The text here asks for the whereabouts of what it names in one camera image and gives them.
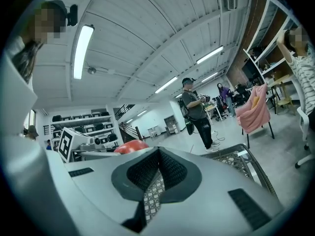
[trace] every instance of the ceiling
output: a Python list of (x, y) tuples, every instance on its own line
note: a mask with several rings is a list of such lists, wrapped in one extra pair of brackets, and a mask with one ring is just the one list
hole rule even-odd
[[(78, 25), (42, 47), (36, 58), (35, 108), (158, 102), (181, 91), (181, 80), (224, 75), (238, 50), (249, 0), (63, 0), (79, 6)], [(83, 25), (95, 30), (81, 80), (73, 78)], [(222, 53), (196, 61), (223, 45)], [(89, 66), (96, 73), (87, 72)], [(172, 79), (166, 90), (155, 91)]]

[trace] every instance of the sneaker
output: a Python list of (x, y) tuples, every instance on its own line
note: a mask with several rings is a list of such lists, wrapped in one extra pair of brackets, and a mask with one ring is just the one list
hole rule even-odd
[(219, 146), (220, 145), (220, 142), (212, 142), (211, 146), (213, 147), (216, 147), (216, 146)]
[(214, 152), (217, 152), (217, 151), (219, 151), (218, 147), (214, 148), (214, 147), (211, 146), (210, 148), (206, 149), (206, 152), (208, 152), (208, 153), (214, 153)]

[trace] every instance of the red object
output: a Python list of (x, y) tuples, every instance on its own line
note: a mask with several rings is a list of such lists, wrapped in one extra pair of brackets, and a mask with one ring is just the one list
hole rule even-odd
[(132, 140), (123, 145), (120, 145), (118, 148), (115, 149), (114, 152), (118, 152), (120, 154), (128, 154), (148, 147), (149, 145), (141, 140)]

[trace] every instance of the man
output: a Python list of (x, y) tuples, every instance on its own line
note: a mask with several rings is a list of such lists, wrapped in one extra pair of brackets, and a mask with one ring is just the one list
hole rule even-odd
[(46, 149), (47, 150), (51, 150), (51, 145), (50, 145), (50, 140), (49, 139), (47, 140), (47, 143), (48, 143), (48, 145), (47, 145)]
[(211, 139), (211, 126), (207, 119), (207, 114), (202, 105), (205, 102), (204, 98), (198, 99), (196, 95), (190, 90), (193, 87), (193, 81), (190, 78), (184, 78), (182, 81), (184, 91), (182, 93), (182, 100), (188, 108), (188, 117), (198, 129), (203, 144), (206, 147), (207, 152), (219, 151), (217, 146), (219, 142), (213, 142)]
[(30, 125), (28, 128), (28, 134), (25, 137), (30, 138), (31, 140), (36, 140), (37, 136), (38, 136), (38, 133), (36, 131), (35, 126)]

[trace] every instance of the fluorescent light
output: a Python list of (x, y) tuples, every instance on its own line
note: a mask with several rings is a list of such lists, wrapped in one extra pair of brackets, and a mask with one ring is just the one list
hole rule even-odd
[(211, 77), (215, 76), (218, 72), (214, 73), (213, 75), (210, 75), (209, 77), (205, 78), (204, 80), (202, 80), (201, 82), (205, 82), (207, 81), (208, 79), (210, 79)]
[(140, 115), (142, 115), (142, 114), (144, 114), (146, 112), (146, 110), (145, 111), (143, 111), (143, 112), (141, 112), (140, 114), (138, 114), (137, 116), (140, 116)]
[(171, 79), (169, 82), (167, 82), (166, 84), (164, 84), (163, 86), (161, 86), (158, 90), (156, 90), (156, 93), (161, 92), (164, 88), (166, 88), (167, 86), (169, 86), (170, 84), (172, 84), (174, 81), (177, 80), (177, 77), (174, 77), (173, 79)]
[(82, 78), (82, 69), (85, 54), (89, 45), (90, 38), (94, 31), (93, 26), (83, 26), (80, 32), (77, 48), (75, 50), (74, 56), (74, 67), (73, 67), (73, 78), (81, 80)]
[(206, 56), (203, 56), (202, 58), (198, 59), (197, 64), (200, 64), (201, 62), (205, 61), (206, 59), (210, 58), (211, 56), (213, 56), (214, 54), (216, 54), (222, 50), (223, 50), (223, 46), (216, 48), (214, 51), (208, 53)]

